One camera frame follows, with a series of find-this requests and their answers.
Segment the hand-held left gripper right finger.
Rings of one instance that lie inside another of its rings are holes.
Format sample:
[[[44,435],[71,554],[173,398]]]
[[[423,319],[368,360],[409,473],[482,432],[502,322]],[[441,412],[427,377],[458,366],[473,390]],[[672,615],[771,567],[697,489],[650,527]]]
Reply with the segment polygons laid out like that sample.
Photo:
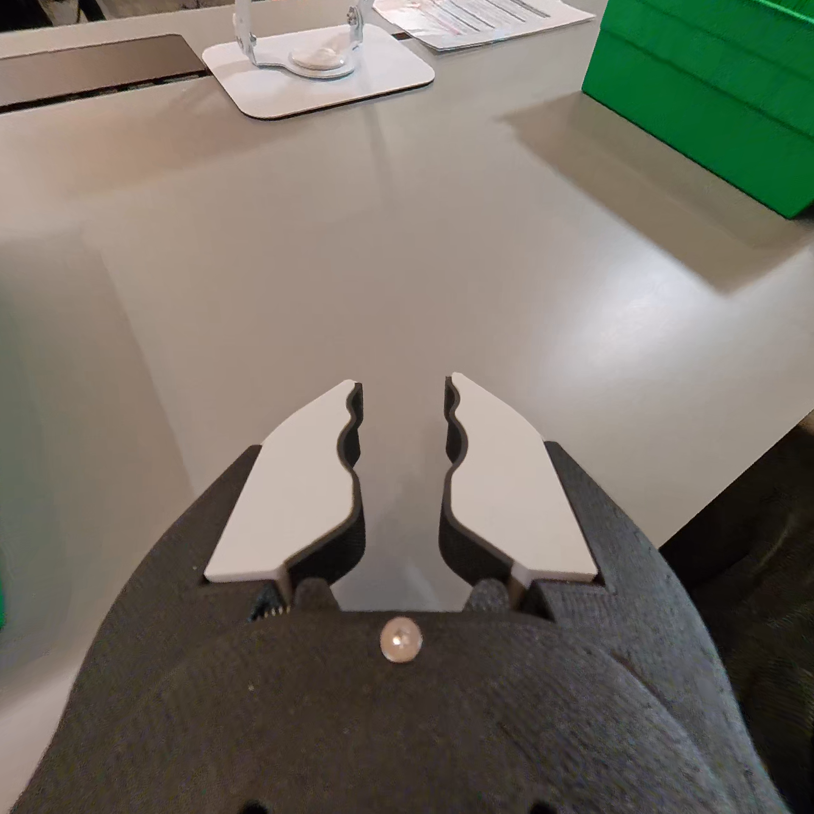
[[[599,576],[542,435],[464,374],[444,383],[447,422],[439,547],[465,583],[496,580],[519,602],[538,580]]]

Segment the person's black sweater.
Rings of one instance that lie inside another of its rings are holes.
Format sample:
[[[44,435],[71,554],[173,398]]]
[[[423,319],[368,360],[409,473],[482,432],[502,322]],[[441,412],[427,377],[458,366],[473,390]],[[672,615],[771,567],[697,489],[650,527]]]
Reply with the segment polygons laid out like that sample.
[[[709,630],[758,755],[813,812],[812,413],[660,548]]]

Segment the printed paper sheet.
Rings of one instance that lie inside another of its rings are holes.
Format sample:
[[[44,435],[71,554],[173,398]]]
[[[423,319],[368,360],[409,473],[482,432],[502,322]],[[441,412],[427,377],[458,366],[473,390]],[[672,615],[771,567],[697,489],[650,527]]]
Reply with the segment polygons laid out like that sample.
[[[595,15],[560,1],[375,1],[389,24],[436,52],[580,25]]]

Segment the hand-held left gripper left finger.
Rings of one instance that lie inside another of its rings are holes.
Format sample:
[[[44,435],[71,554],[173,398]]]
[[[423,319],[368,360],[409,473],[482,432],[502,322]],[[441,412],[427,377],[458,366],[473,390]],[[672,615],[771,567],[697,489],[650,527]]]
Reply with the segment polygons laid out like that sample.
[[[308,578],[333,585],[365,552],[363,388],[351,379],[265,438],[204,569],[213,584],[273,582],[289,600]]]

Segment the grey desk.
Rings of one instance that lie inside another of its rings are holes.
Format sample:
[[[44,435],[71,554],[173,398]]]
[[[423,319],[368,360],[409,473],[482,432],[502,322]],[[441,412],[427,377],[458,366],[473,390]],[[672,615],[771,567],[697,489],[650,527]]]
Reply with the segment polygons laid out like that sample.
[[[445,377],[656,545],[812,411],[812,216],[580,93],[598,22],[278,122],[201,77],[2,115],[2,811],[128,577],[249,445],[362,382],[348,609],[444,611]]]

